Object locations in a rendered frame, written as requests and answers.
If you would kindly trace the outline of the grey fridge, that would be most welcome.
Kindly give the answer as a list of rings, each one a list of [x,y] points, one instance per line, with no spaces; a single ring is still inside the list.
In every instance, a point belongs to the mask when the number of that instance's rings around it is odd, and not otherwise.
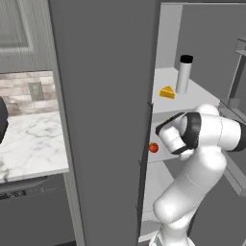
[[[137,246],[161,0],[48,0],[86,246]]]

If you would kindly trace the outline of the white fridge shelf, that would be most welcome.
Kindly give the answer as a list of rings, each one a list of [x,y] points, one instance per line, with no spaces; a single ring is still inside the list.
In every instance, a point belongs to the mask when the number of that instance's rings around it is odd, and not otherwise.
[[[160,134],[157,135],[156,128],[159,125],[160,122],[151,125],[150,143],[156,143],[159,150],[156,153],[149,152],[149,162],[177,158],[178,155],[174,155],[174,152],[185,146],[179,131],[174,126],[163,126],[160,130]]]
[[[191,110],[203,104],[219,105],[219,100],[215,96],[192,80],[188,81],[186,94],[175,93],[174,99],[160,97],[160,90],[163,87],[176,88],[177,78],[178,70],[173,67],[155,70],[152,96],[153,113]]]
[[[143,221],[157,221],[153,212],[153,204],[172,182],[173,177],[162,160],[147,164],[142,212]]]

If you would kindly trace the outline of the grey fridge door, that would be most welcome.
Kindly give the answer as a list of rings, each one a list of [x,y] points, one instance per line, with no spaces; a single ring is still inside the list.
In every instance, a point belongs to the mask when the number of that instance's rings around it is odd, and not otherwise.
[[[220,101],[219,109],[223,116],[228,116],[232,119],[246,123],[246,115],[238,109],[240,100],[235,97],[243,69],[246,65],[246,37],[239,37],[237,39],[234,51],[239,56],[238,63],[235,69],[228,98]],[[239,169],[230,157],[230,153],[225,152],[225,156],[228,164],[224,176],[238,196],[246,197],[246,175]]]

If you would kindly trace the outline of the yellow cheese wedge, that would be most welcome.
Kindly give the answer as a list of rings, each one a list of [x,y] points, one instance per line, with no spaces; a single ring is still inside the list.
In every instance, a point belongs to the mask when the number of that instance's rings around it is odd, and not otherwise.
[[[171,86],[165,86],[160,90],[160,97],[174,99],[175,98],[175,92]]]

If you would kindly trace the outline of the white bottle with black cap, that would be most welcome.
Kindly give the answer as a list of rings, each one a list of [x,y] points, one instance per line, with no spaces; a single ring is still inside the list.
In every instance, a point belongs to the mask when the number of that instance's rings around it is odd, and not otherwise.
[[[191,55],[181,55],[180,69],[176,84],[176,92],[179,94],[185,94],[187,92],[192,63],[193,57]]]

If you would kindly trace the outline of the black rounded appliance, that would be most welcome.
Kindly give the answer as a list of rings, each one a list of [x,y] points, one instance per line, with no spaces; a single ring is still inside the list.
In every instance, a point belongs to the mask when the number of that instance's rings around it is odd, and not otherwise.
[[[0,144],[2,143],[6,130],[9,126],[8,122],[9,113],[6,104],[2,97],[0,97]]]

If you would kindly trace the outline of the grey dishwasher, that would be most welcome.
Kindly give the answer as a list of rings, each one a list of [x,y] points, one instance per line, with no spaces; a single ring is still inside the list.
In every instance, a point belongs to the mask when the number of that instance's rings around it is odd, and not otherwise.
[[[0,246],[75,245],[63,175],[0,184]]]

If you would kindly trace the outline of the grey wall socket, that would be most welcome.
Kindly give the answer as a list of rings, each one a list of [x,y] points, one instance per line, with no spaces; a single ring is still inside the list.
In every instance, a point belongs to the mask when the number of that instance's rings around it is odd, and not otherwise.
[[[41,82],[29,83],[29,90],[33,101],[42,101],[44,99]]]

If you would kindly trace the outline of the grey wall cupboard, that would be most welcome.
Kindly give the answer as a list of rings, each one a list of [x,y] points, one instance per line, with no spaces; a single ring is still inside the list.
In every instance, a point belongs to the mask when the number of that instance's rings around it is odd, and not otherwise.
[[[53,35],[47,0],[0,0],[0,73],[51,70]]]

